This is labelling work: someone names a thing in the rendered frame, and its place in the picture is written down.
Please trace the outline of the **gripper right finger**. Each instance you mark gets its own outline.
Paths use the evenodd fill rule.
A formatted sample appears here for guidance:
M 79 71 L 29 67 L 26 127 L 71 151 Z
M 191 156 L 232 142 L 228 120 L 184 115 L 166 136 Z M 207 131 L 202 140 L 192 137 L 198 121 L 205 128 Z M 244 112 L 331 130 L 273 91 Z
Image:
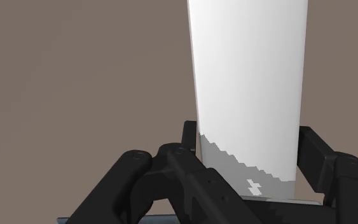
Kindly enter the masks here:
M 299 128 L 297 165 L 323 205 L 335 209 L 336 224 L 358 224 L 358 157 L 334 151 L 312 128 Z

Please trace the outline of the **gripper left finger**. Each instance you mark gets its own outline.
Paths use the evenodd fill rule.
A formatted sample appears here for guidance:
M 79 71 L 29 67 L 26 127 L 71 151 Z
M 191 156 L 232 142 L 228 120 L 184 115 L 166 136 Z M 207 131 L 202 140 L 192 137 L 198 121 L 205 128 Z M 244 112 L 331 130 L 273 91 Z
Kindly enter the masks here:
M 155 157 L 130 150 L 114 163 L 65 224 L 139 224 L 168 199 L 180 224 L 261 224 L 236 191 L 195 155 L 196 122 Z

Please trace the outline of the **white cup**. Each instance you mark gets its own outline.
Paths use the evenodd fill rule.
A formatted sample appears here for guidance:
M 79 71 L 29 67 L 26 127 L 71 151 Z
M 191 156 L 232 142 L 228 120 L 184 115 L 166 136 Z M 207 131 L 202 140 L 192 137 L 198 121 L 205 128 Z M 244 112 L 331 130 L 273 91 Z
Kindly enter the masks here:
M 202 162 L 293 199 L 308 0 L 188 0 Z

